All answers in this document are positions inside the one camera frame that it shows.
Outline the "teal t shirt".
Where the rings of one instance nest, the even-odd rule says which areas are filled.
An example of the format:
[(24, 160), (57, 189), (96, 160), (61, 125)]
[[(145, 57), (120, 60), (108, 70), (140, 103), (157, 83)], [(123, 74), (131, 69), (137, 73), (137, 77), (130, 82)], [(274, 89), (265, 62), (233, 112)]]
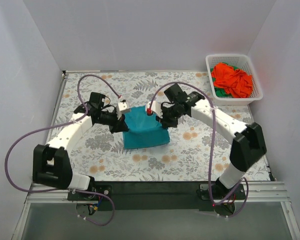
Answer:
[(132, 107), (125, 114), (125, 123), (128, 131), (122, 135), (126, 150), (157, 147), (170, 142), (168, 130), (162, 127), (155, 115), (147, 115), (144, 106)]

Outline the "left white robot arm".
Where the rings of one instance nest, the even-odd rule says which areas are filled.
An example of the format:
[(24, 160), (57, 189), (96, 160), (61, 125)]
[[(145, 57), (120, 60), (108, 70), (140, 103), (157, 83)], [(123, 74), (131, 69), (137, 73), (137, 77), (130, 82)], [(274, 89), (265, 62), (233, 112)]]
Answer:
[(109, 127), (113, 133), (127, 132), (125, 114), (130, 111), (129, 103), (120, 97), (112, 112), (105, 104), (106, 96), (92, 92), (89, 100), (79, 105), (73, 112), (70, 124), (46, 145), (37, 145), (33, 151), (32, 180), (36, 184), (59, 190), (79, 190), (85, 200), (96, 196), (92, 176), (74, 172), (70, 154), (78, 141), (95, 124)]

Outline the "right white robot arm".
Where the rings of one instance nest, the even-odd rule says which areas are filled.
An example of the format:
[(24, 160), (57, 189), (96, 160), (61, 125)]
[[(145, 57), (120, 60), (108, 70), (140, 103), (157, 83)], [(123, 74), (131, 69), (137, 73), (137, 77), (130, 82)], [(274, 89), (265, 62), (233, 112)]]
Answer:
[(155, 112), (163, 128), (175, 128), (180, 117), (187, 115), (212, 128), (211, 145), (215, 145), (216, 134), (223, 136), (231, 145), (230, 163), (215, 183), (208, 183), (210, 198), (225, 200), (232, 196), (246, 172), (267, 152), (262, 127), (239, 121), (219, 110), (198, 88), (187, 94), (180, 82), (169, 83), (164, 91), (171, 106), (162, 103)]

